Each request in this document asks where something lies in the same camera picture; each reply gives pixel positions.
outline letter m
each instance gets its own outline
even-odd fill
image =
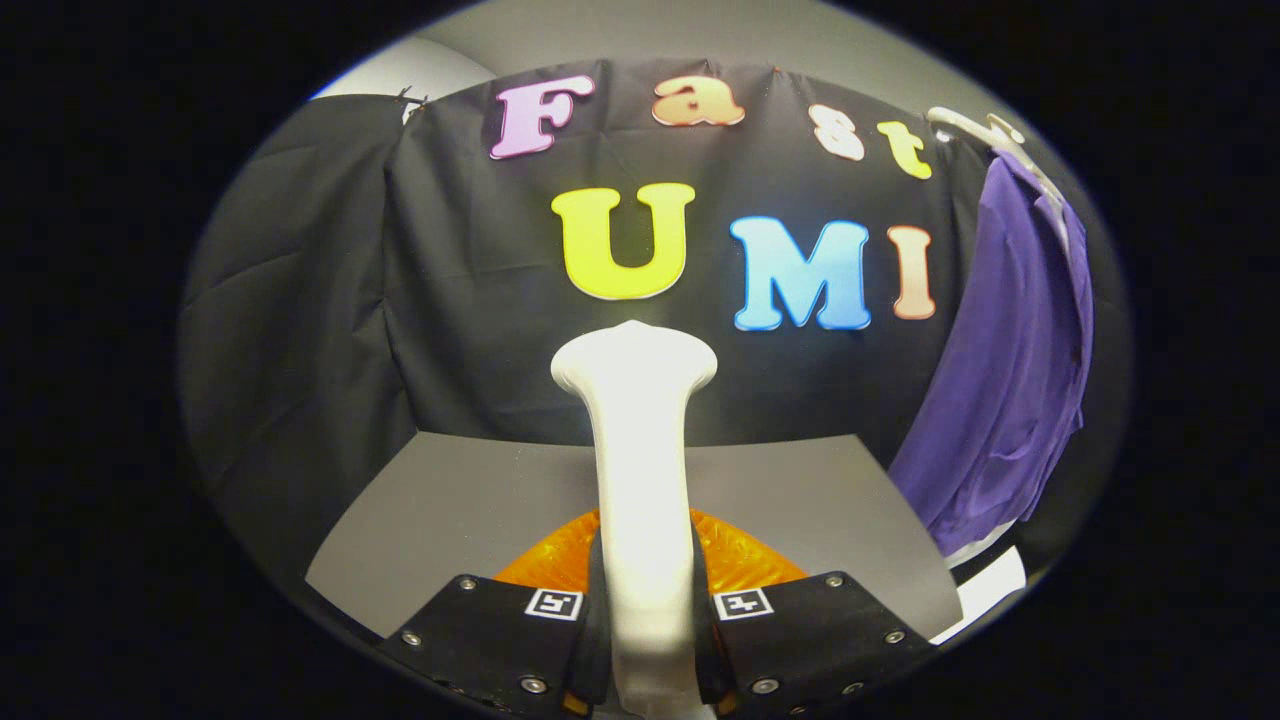
[[[870,234],[863,225],[827,223],[808,260],[777,218],[740,218],[728,232],[746,252],[746,306],[733,316],[739,329],[772,331],[782,324],[782,313],[773,306],[774,287],[796,327],[809,322],[823,288],[820,327],[858,331],[870,324],[863,300],[863,245]]]

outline screw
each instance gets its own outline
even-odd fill
[[[769,694],[773,691],[778,689],[778,684],[780,683],[773,678],[764,678],[762,680],[751,683],[751,692],[755,694]]]
[[[543,694],[547,692],[547,683],[539,680],[538,678],[521,678],[520,687],[525,689],[526,693]]]

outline purple cloth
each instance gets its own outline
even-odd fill
[[[1071,433],[1093,351],[1084,225],[1068,249],[1034,176],[997,151],[972,270],[929,391],[890,477],[942,555],[1027,520]]]

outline white hanger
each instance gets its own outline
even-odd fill
[[[1057,238],[1062,243],[1062,251],[1068,254],[1068,260],[1070,260],[1070,250],[1066,240],[1066,218],[1062,214],[1062,205],[1066,204],[1066,200],[1057,186],[1053,184],[1053,181],[1048,179],[1048,176],[1046,176],[1036,161],[1027,155],[1027,151],[1021,149],[1021,143],[1027,141],[1023,133],[1018,132],[1016,128],[1010,126],[995,113],[987,114],[987,123],[989,127],[982,127],[960,113],[948,110],[947,108],[929,108],[929,111],[925,113],[925,118],[929,123],[945,123],[960,128],[970,136],[986,142],[992,149],[1005,150],[1033,176],[1036,176],[1036,179],[1039,181],[1041,191],[1044,192],[1044,196],[1048,197],[1050,205],[1053,208],[1053,229],[1057,232]]]

